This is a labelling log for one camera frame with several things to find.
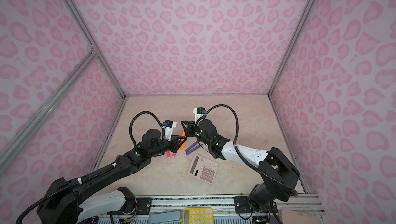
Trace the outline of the orange highlighter pen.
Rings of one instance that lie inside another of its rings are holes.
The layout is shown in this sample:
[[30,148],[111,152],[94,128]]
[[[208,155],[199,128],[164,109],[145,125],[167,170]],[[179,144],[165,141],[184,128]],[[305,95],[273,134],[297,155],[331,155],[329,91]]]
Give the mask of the orange highlighter pen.
[[184,151],[184,143],[185,143],[185,141],[186,141],[186,138],[185,138],[185,136],[186,136],[186,133],[185,133],[185,131],[183,131],[183,139],[182,139],[182,145],[181,145],[181,147],[180,147],[180,151]]

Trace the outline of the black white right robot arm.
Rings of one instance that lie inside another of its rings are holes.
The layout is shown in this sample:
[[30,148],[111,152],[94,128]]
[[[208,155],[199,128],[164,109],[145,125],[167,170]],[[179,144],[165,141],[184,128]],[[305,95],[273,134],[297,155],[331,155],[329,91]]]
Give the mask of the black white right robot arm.
[[219,135],[210,120],[181,124],[185,135],[205,145],[214,159],[241,163],[261,176],[263,182],[255,185],[247,196],[247,204],[255,213],[270,207],[273,200],[287,202],[291,196],[298,195],[295,187],[300,173],[280,149],[258,150],[238,145]]

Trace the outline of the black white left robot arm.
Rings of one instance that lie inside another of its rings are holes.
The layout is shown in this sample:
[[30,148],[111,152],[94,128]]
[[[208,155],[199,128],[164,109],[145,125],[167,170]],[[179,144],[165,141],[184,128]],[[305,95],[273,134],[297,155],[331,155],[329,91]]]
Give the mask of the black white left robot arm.
[[148,130],[142,141],[116,157],[111,164],[82,177],[53,182],[38,201],[37,214],[43,224],[77,224],[107,212],[135,214],[138,203],[127,187],[113,193],[97,193],[112,183],[135,174],[151,163],[154,157],[175,153],[186,141],[185,135],[166,136],[164,131]]

